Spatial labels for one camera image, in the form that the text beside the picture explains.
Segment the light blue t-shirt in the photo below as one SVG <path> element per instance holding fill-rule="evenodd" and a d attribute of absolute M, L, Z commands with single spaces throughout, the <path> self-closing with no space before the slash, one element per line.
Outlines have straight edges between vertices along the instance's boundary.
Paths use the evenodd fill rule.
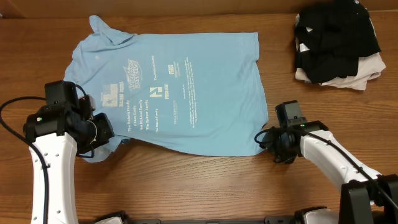
<path fill-rule="evenodd" d="M 130 34 L 91 16 L 66 81 L 93 97 L 114 136 L 86 154 L 100 162 L 130 139 L 199 156 L 254 156 L 268 122 L 255 32 Z"/>

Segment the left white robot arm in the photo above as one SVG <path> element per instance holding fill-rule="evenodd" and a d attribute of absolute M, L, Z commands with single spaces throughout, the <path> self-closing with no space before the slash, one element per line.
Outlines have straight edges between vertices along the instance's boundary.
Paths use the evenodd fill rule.
<path fill-rule="evenodd" d="M 43 106 L 28 116 L 25 135 L 32 141 L 34 185 L 32 223 L 78 223 L 74 168 L 77 157 L 114 136 L 104 113 L 88 116 L 69 105 Z"/>

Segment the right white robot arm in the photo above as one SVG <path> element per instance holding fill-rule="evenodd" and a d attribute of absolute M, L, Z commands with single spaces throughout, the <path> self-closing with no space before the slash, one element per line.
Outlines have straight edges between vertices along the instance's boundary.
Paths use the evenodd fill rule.
<path fill-rule="evenodd" d="M 340 191 L 337 212 L 304 208 L 290 223 L 397 223 L 397 175 L 382 175 L 362 163 L 320 121 L 263 129 L 254 140 L 275 163 L 290 164 L 296 157 L 312 162 Z"/>

